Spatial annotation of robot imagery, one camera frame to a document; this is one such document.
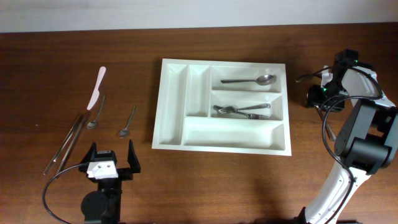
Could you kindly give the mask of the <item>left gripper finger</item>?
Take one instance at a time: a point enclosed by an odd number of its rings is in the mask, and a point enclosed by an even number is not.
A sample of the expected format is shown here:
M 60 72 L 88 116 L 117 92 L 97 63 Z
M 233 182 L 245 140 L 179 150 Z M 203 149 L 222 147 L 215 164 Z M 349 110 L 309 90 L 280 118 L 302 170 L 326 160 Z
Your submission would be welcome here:
M 93 142 L 91 147 L 90 147 L 90 149 L 88 150 L 88 152 L 85 154 L 85 156 L 81 160 L 81 163 L 85 164 L 85 163 L 89 163 L 89 162 L 94 161 L 94 159 L 96 157 L 96 153 L 97 153 L 96 143 Z
M 134 145 L 133 141 L 130 139 L 129 140 L 129 149 L 128 149 L 128 155 L 127 155 L 127 162 L 130 165 L 130 171 L 133 174 L 140 173 L 141 172 L 141 165 L 139 163 L 139 160 L 136 156 L 135 150 L 134 150 Z

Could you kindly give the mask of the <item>steel tablespoon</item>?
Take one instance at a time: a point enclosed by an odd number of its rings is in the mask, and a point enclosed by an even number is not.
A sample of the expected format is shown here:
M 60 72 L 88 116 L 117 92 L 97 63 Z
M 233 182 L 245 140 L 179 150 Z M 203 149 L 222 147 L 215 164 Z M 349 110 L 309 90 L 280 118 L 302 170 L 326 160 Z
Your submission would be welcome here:
M 255 80 L 249 80 L 249 79 L 241 79 L 241 80 L 221 80 L 221 83 L 242 83 L 242 82 L 254 82 L 260 86 L 266 86 L 273 84 L 276 81 L 276 76 L 275 75 L 261 75 Z
M 323 115 L 323 113 L 322 113 L 320 107 L 316 105 L 315 108 L 316 108 L 316 110 L 317 110 L 317 112 L 318 112 L 318 114 L 319 114 L 321 120 L 323 120 L 323 119 L 324 119 L 324 115 Z M 330 139 L 332 142 L 335 142 L 335 141 L 336 141 L 336 136 L 335 136 L 333 130 L 331 129 L 331 127 L 329 126 L 328 123 L 326 123 L 325 128 L 326 128 L 326 133 L 327 133 L 329 139 Z

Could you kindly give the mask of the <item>steel fork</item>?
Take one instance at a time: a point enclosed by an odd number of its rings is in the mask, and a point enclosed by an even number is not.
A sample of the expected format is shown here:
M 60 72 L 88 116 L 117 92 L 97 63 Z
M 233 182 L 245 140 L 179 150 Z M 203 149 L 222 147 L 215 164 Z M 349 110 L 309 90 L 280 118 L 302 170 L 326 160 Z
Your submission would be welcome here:
M 229 114 L 229 113 L 235 113 L 243 110 L 256 110 L 256 109 L 264 109 L 264 108 L 270 108 L 271 105 L 269 103 L 263 103 L 260 105 L 254 105 L 254 106 L 248 106 L 244 108 L 237 108 L 234 106 L 226 106 L 226 107 L 221 107 L 218 105 L 214 105 L 213 109 L 218 113 L 218 114 Z
M 243 111 L 239 111 L 239 112 L 235 112 L 234 114 L 244 115 L 248 119 L 269 119 L 269 116 L 261 115 L 261 114 L 255 114 L 255 113 L 245 113 L 244 110 Z

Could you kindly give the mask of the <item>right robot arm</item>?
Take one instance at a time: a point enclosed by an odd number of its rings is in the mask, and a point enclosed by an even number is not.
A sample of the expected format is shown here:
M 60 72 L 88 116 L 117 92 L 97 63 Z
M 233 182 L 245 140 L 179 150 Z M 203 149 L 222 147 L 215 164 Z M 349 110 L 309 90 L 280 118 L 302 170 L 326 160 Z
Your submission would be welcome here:
M 294 223 L 337 223 L 355 191 L 378 170 L 388 167 L 397 152 L 397 107 L 384 94 L 373 65 L 359 61 L 359 53 L 338 52 L 333 65 L 314 73 L 319 85 L 307 93 L 308 108 L 322 119 L 322 139 L 334 159 L 332 170 L 318 196 L 303 207 Z M 330 113 L 353 110 L 330 147 L 333 133 L 327 123 Z

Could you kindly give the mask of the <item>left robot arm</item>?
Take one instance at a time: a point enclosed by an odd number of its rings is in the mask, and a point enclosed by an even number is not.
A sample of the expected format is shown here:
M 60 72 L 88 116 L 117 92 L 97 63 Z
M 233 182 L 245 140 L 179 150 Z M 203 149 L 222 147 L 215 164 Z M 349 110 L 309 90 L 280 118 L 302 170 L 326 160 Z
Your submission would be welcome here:
M 129 167 L 118 168 L 114 151 L 98 151 L 95 143 L 91 145 L 81 160 L 79 171 L 98 188 L 82 200 L 81 212 L 85 223 L 120 222 L 122 182 L 132 180 L 133 175 L 141 171 L 132 141 L 129 141 L 127 162 Z

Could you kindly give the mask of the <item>small teaspoon near tray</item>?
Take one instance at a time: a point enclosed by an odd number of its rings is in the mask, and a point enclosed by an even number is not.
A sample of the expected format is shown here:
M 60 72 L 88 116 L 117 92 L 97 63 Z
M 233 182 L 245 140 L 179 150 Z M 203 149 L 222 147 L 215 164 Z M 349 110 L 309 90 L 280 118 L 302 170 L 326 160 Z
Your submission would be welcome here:
M 125 128 L 123 128 L 122 130 L 119 131 L 119 137 L 120 138 L 125 138 L 126 136 L 129 135 L 129 127 L 130 127 L 131 121 L 132 121 L 132 119 L 134 117 L 135 111 L 136 111 L 136 105 L 134 105 L 134 107 L 133 107 L 133 109 L 131 111 L 130 117 L 129 117 L 127 123 L 126 123 Z

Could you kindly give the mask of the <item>long metal tongs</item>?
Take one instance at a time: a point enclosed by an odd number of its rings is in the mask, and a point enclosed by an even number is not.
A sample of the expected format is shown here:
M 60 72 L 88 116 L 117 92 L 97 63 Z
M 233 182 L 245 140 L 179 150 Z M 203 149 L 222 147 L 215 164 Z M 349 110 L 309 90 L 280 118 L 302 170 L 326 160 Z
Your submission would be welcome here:
M 80 124 L 80 122 L 83 120 L 83 115 L 79 115 L 79 117 L 77 117 L 76 121 L 74 122 L 73 126 L 71 127 L 71 129 L 69 130 L 68 134 L 66 135 L 65 139 L 63 140 L 59 150 L 55 153 L 55 155 L 53 156 L 53 158 L 51 159 L 51 161 L 48 163 L 48 165 L 46 166 L 46 168 L 43 171 L 43 175 L 47 175 L 49 170 L 53 167 L 53 165 L 56 163 L 56 161 L 58 160 L 59 156 L 61 155 L 62 151 L 64 150 L 64 148 L 66 147 L 67 143 L 69 142 L 70 138 L 72 137 L 72 134 L 77 130 L 78 125 Z

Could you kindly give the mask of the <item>small teaspoon near knife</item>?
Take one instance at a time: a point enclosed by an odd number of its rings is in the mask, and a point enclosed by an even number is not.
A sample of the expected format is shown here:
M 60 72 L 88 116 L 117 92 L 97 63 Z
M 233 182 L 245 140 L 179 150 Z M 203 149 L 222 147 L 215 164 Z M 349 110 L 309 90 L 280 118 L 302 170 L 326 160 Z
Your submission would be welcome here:
M 101 104 L 100 104 L 100 106 L 99 106 L 99 108 L 98 108 L 98 110 L 97 110 L 97 114 L 96 114 L 95 119 L 92 120 L 92 121 L 90 121 L 90 122 L 86 125 L 86 127 L 87 127 L 88 129 L 95 129 L 95 128 L 97 127 L 97 125 L 98 125 L 98 118 L 99 118 L 99 116 L 100 116 L 101 110 L 103 109 L 103 105 L 104 105 L 105 99 L 106 99 L 106 95 L 103 95 L 102 100 L 101 100 Z

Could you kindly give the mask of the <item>pink plastic knife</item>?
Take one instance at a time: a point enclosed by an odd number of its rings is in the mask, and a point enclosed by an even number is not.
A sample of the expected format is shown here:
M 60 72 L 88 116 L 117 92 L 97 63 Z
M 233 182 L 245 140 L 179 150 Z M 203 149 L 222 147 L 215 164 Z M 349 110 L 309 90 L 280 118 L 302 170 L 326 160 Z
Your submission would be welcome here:
M 97 100 L 99 98 L 99 95 L 100 95 L 99 88 L 100 88 L 100 85 L 101 85 L 101 82 L 102 82 L 102 80 L 104 78 L 105 73 L 106 73 L 106 67 L 100 67 L 99 71 L 98 71 L 96 83 L 95 83 L 95 86 L 94 86 L 94 89 L 93 89 L 93 92 L 92 92 L 92 95 L 91 95 L 91 98 L 89 100 L 88 106 L 86 107 L 86 109 L 88 111 L 91 110 L 92 107 L 94 107 L 95 103 L 97 102 Z

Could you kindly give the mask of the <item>white plastic cutlery tray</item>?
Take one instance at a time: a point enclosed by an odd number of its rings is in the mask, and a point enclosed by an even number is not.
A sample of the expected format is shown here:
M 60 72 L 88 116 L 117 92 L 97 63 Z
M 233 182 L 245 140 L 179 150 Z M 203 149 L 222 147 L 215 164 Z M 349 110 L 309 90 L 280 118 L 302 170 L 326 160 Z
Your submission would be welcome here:
M 220 82 L 261 75 L 275 75 L 276 81 L 266 86 Z M 217 114 L 213 109 L 263 103 L 271 107 L 244 112 L 269 119 Z M 163 59 L 152 148 L 291 156 L 285 65 Z

